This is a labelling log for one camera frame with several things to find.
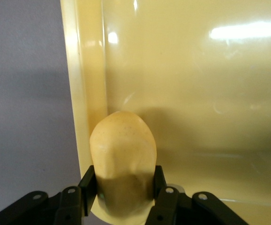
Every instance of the yellow potato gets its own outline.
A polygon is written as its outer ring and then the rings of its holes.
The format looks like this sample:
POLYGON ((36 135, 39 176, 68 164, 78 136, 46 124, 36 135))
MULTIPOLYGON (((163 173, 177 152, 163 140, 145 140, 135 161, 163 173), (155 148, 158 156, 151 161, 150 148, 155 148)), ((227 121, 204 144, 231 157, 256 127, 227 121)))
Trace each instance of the yellow potato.
POLYGON ((90 137, 98 184, 94 214, 115 225, 143 223, 153 205, 156 144, 145 122, 131 112, 115 112, 90 137))

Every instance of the gray surface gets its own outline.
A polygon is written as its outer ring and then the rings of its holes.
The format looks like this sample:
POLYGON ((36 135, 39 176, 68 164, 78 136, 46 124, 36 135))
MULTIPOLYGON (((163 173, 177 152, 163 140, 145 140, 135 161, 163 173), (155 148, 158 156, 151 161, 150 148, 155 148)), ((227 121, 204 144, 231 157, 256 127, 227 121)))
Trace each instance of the gray surface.
POLYGON ((60 2, 0 0, 0 210, 79 180, 60 2))

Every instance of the potato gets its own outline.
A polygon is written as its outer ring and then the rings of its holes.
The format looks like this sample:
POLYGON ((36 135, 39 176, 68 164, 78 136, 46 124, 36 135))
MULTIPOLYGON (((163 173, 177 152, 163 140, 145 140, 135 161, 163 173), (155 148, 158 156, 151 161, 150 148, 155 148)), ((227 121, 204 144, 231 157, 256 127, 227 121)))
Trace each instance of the potato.
POLYGON ((90 151, 98 185, 96 216, 110 224, 143 223, 153 205, 156 144, 145 122, 115 112, 94 128, 90 151))

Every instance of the silver screw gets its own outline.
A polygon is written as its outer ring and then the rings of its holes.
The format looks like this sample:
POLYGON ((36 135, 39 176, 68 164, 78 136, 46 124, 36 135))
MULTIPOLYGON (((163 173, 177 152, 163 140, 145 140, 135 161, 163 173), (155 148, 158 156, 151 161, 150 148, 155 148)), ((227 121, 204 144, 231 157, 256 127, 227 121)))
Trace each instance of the silver screw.
POLYGON ((37 200, 37 199, 39 199, 39 198, 41 198, 42 197, 42 195, 35 195, 35 196, 33 196, 33 200, 37 200))
POLYGON ((172 194, 172 193, 174 193, 174 189, 171 188, 171 187, 167 187, 166 192, 169 193, 169 194, 172 194))
POLYGON ((70 194, 70 193, 74 193, 75 192, 75 189, 74 188, 71 188, 71 189, 69 189, 68 190, 68 193, 70 194))
POLYGON ((201 200, 207 200, 207 196, 205 194, 199 194, 198 198, 200 198, 201 200))

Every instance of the yellow tray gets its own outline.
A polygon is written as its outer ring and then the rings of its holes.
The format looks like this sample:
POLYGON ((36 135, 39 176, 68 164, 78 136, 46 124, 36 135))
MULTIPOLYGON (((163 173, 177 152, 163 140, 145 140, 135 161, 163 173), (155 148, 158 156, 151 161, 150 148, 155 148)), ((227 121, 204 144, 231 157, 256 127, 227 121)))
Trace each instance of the yellow tray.
POLYGON ((271 1, 61 5, 81 175, 95 125, 132 111, 168 183, 271 224, 271 1))

